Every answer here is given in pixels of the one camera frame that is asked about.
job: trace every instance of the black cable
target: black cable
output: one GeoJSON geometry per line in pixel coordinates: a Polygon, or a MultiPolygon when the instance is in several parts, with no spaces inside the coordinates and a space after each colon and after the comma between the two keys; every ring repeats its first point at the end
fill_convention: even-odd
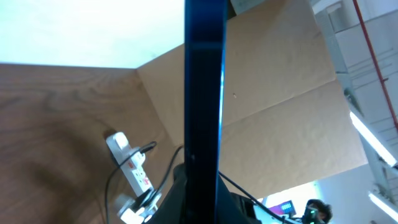
{"type": "Polygon", "coordinates": [[[165,175],[163,176],[163,180],[161,181],[161,183],[160,183],[160,185],[159,185],[159,188],[155,191],[155,193],[152,195],[152,197],[148,200],[148,203],[151,203],[151,202],[153,201],[153,199],[155,199],[156,196],[159,194],[159,192],[161,192],[162,189],[164,188],[164,186],[165,186],[165,184],[166,184],[166,181],[167,181],[167,177],[169,176],[169,173],[170,173],[170,171],[171,171],[171,169],[172,169],[172,167],[173,167],[174,160],[175,160],[175,158],[177,157],[178,152],[179,152],[181,149],[183,149],[183,148],[184,148],[184,146],[180,146],[180,147],[178,147],[178,148],[175,150],[174,155],[173,155],[173,157],[172,157],[172,160],[170,161],[170,164],[169,164],[169,166],[168,166],[168,168],[167,168],[167,170],[166,170],[166,173],[165,173],[165,175]]]}
{"type": "Polygon", "coordinates": [[[145,146],[142,146],[140,149],[138,149],[137,151],[133,152],[129,157],[127,157],[125,160],[122,161],[122,163],[120,163],[117,168],[115,168],[112,173],[109,175],[107,181],[106,181],[106,185],[105,185],[105,216],[106,216],[106,224],[109,224],[109,205],[108,205],[108,191],[109,191],[109,184],[111,183],[111,179],[113,178],[113,176],[115,175],[115,173],[120,169],[120,167],[122,167],[128,160],[131,159],[131,157],[133,157],[137,152],[140,153],[145,153],[147,151],[150,151],[151,149],[153,149],[155,146],[157,145],[157,142],[152,141],[149,144],[146,144],[145,146]]]}
{"type": "Polygon", "coordinates": [[[224,179],[226,179],[229,183],[231,183],[233,186],[235,186],[238,190],[242,191],[247,197],[249,197],[254,203],[256,203],[260,208],[262,208],[265,212],[276,218],[278,221],[281,221],[282,223],[286,224],[292,224],[291,222],[285,220],[284,218],[281,218],[280,216],[276,215],[274,212],[269,210],[267,207],[265,207],[262,203],[257,201],[256,198],[254,198],[251,194],[249,194],[247,191],[245,191],[242,187],[240,187],[237,183],[233,182],[231,179],[229,179],[227,176],[225,176],[222,172],[218,171],[220,176],[222,176],[224,179]]]}

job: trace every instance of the black pole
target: black pole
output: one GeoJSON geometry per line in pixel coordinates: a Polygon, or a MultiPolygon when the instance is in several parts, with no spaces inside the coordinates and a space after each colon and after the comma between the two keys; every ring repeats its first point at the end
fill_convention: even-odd
{"type": "Polygon", "coordinates": [[[185,1],[186,223],[216,223],[227,0],[185,1]]]}

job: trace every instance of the wooden desk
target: wooden desk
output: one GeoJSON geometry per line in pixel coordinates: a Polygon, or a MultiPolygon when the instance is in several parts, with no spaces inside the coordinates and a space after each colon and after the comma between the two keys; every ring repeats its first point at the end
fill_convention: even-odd
{"type": "MultiPolygon", "coordinates": [[[[109,129],[158,141],[144,167],[158,186],[174,147],[135,70],[0,65],[1,222],[103,223],[109,129]]],[[[110,192],[131,189],[118,174],[110,192]]]]}

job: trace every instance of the ceiling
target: ceiling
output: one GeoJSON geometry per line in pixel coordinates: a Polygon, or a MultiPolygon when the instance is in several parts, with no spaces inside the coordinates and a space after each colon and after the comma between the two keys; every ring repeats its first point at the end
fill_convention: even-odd
{"type": "Polygon", "coordinates": [[[183,43],[184,0],[0,1],[0,62],[137,68],[183,43]]]}

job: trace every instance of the red pipe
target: red pipe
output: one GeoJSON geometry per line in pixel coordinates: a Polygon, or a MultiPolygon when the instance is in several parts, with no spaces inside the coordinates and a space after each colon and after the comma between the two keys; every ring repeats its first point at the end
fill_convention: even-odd
{"type": "Polygon", "coordinates": [[[377,76],[379,77],[379,81],[380,81],[381,87],[383,89],[384,96],[386,97],[386,100],[387,100],[388,108],[390,109],[392,119],[394,120],[394,126],[396,127],[396,130],[398,132],[397,116],[396,116],[396,113],[394,112],[394,108],[392,107],[391,99],[390,99],[390,96],[388,95],[386,84],[384,83],[387,81],[387,79],[384,79],[383,76],[381,75],[379,63],[377,62],[376,54],[374,53],[371,39],[369,38],[368,30],[365,27],[365,22],[363,21],[358,2],[356,0],[353,0],[353,2],[354,2],[356,14],[358,15],[359,23],[361,24],[361,27],[362,27],[363,35],[365,36],[366,43],[368,44],[369,51],[372,56],[373,64],[376,68],[377,76]]]}

